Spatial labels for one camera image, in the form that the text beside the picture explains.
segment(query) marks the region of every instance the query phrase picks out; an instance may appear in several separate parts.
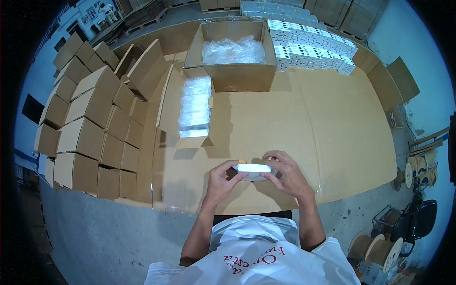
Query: white t-shirt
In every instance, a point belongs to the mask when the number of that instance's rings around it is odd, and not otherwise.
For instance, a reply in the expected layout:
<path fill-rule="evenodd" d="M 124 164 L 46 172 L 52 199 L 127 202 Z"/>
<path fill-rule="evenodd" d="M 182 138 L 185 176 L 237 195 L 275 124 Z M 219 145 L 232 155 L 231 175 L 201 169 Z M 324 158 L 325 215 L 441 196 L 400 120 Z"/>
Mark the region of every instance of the white t-shirt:
<path fill-rule="evenodd" d="M 212 228 L 209 252 L 188 268 L 152 263 L 144 284 L 360 284 L 337 239 L 302 250 L 286 218 L 225 220 Z"/>
<path fill-rule="evenodd" d="M 111 4 L 107 4 L 107 5 L 104 5 L 103 8 L 100 8 L 100 11 L 106 14 L 106 12 L 112 11 L 112 9 L 113 9 L 113 6 Z"/>

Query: poster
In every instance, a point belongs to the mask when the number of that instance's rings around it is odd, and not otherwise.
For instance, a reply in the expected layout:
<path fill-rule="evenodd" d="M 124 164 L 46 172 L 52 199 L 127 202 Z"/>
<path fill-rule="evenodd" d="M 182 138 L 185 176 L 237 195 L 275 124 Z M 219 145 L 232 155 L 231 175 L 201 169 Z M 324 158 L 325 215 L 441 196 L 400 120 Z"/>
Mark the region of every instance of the poster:
<path fill-rule="evenodd" d="M 87 13 L 87 18 L 89 19 L 89 21 L 93 21 L 98 17 L 98 14 L 95 11 L 95 8 L 93 6 L 90 7 L 89 9 L 87 9 L 86 13 Z"/>

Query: wall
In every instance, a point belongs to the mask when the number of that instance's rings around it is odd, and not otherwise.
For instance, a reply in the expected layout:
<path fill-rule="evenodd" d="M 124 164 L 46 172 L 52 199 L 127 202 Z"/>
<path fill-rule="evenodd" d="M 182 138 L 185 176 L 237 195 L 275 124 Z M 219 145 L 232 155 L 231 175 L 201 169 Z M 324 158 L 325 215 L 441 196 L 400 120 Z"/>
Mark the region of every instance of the wall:
<path fill-rule="evenodd" d="M 82 22 L 81 18 L 85 15 L 85 11 L 96 2 L 96 0 L 79 1 L 76 4 L 76 8 L 71 7 L 60 17 L 60 27 L 41 48 L 40 52 L 36 56 L 35 62 L 32 63 L 29 71 L 27 72 L 17 106 L 16 128 L 14 132 L 14 147 L 26 155 L 32 156 L 35 134 L 38 129 L 37 124 L 29 120 L 21 113 L 27 94 L 30 94 L 41 104 L 46 104 L 47 98 L 53 89 L 52 85 L 55 80 L 53 75 L 56 68 L 52 64 L 52 61 L 57 55 L 57 51 L 54 47 L 62 37 L 65 39 L 70 37 L 70 34 L 67 32 L 67 28 L 74 21 L 78 21 L 79 26 L 82 28 L 89 40 L 95 36 L 90 29 L 90 26 L 105 19 L 103 12 L 98 13 L 98 17 L 95 18 L 93 22 L 88 21 L 86 24 Z M 113 4 L 111 0 L 103 0 L 102 3 Z M 24 159 L 20 159 L 16 155 L 15 162 L 25 168 L 35 171 L 37 170 L 31 163 Z"/>
<path fill-rule="evenodd" d="M 432 35 L 405 0 L 389 2 L 368 45 L 385 64 L 401 56 L 418 84 L 420 94 L 404 105 L 415 136 L 419 139 L 448 127 L 455 111 L 450 75 Z M 426 199 L 437 200 L 435 226 L 427 237 L 417 241 L 409 264 L 426 266 L 430 262 L 450 218 L 455 188 L 449 182 L 447 141 L 437 148 L 437 161 L 437 181 L 425 189 Z"/>

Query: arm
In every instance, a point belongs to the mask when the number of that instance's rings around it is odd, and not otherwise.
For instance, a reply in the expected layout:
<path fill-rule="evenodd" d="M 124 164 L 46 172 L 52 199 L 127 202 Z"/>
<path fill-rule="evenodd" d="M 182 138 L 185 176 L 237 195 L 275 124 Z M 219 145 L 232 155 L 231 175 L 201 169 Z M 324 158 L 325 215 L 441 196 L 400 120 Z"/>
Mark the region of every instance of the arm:
<path fill-rule="evenodd" d="M 299 205 L 299 240 L 301 248 L 312 251 L 326 240 L 316 207 L 315 192 L 310 187 L 298 165 L 284 151 L 268 151 L 263 156 L 264 164 L 280 171 L 282 177 L 277 178 L 270 172 L 260 175 L 268 179 L 285 194 L 295 197 Z"/>
<path fill-rule="evenodd" d="M 234 186 L 245 178 L 247 173 L 238 173 L 231 180 L 226 180 L 227 170 L 238 164 L 238 161 L 227 161 L 209 172 L 207 193 L 201 204 L 197 220 L 184 243 L 179 265 L 190 266 L 209 253 L 212 224 L 217 205 L 225 200 Z"/>

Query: concrete floor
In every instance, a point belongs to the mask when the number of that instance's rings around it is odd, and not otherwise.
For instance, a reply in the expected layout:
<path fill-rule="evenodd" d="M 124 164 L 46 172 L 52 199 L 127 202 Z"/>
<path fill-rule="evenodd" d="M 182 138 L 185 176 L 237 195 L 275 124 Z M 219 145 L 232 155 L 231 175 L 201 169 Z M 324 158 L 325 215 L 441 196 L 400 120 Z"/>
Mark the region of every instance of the concrete floor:
<path fill-rule="evenodd" d="M 202 17 L 237 12 L 201 14 L 199 4 L 172 9 L 160 24 L 122 36 L 116 48 L 132 38 L 163 26 Z M 405 167 L 409 129 L 393 135 L 398 166 Z M 68 284 L 143 284 L 153 262 L 177 264 L 195 215 L 160 212 L 96 199 L 81 192 L 56 191 L 40 183 L 47 229 L 53 245 L 52 259 Z M 360 231 L 370 233 L 371 220 L 386 205 L 404 209 L 413 193 L 390 183 L 368 192 L 327 204 L 318 210 L 326 235 L 339 240 L 345 254 Z M 297 210 L 293 219 L 299 222 Z"/>

